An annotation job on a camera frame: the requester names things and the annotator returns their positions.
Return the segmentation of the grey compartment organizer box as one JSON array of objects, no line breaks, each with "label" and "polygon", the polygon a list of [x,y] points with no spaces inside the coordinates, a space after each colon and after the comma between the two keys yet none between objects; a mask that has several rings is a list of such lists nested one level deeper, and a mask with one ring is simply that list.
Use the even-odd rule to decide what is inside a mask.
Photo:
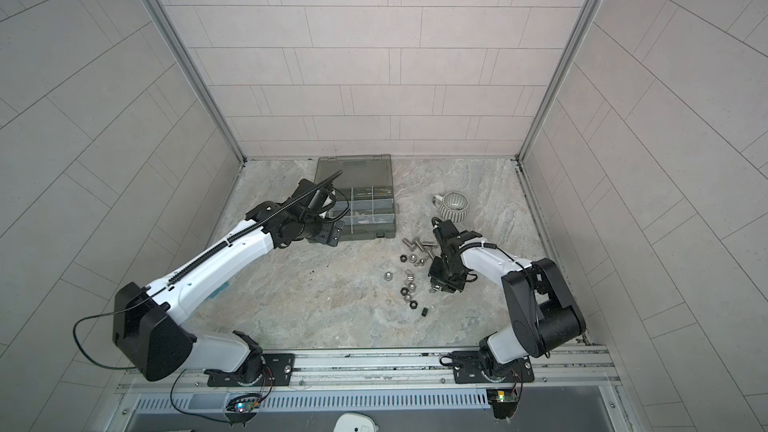
[{"label": "grey compartment organizer box", "polygon": [[342,174],[333,180],[341,193],[331,215],[343,214],[343,241],[392,239],[396,235],[396,207],[392,158],[389,154],[321,157],[315,181],[333,173]]}]

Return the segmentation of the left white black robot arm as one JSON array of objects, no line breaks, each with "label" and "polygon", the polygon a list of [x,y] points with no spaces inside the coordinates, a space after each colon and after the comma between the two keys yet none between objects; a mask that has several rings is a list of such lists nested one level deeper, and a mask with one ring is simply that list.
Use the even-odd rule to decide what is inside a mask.
[{"label": "left white black robot arm", "polygon": [[265,370],[263,350],[240,331],[192,332],[184,323],[220,286],[275,249],[309,240],[334,247],[341,218],[332,178],[299,182],[284,202],[251,209],[226,236],[183,266],[145,287],[131,282],[114,299],[112,340],[143,377],[155,382],[201,369],[212,385],[251,385]]}]

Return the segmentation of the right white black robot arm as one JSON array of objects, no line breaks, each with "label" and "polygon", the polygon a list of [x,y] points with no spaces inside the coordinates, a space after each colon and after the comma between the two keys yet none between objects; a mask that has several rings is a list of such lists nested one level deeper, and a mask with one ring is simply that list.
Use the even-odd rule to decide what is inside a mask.
[{"label": "right white black robot arm", "polygon": [[433,288],[461,292],[483,276],[499,286],[509,324],[479,343],[479,366],[493,379],[526,357],[538,358],[586,332],[586,321],[557,264],[530,261],[504,251],[476,231],[460,231],[450,220],[431,219],[440,248],[429,269]]}]

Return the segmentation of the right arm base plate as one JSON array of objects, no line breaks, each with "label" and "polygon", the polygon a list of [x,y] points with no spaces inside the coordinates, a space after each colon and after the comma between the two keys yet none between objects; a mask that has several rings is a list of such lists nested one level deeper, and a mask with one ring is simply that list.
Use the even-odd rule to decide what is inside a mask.
[{"label": "right arm base plate", "polygon": [[499,364],[490,352],[467,350],[443,354],[439,363],[453,372],[457,384],[512,384],[535,381],[531,363],[527,358]]}]

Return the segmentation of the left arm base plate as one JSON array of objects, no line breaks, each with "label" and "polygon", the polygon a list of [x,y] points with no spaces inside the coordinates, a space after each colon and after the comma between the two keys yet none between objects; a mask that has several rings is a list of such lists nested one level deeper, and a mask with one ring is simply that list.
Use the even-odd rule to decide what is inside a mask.
[{"label": "left arm base plate", "polygon": [[235,372],[206,369],[209,387],[288,386],[296,356],[290,353],[263,353],[249,356]]}]

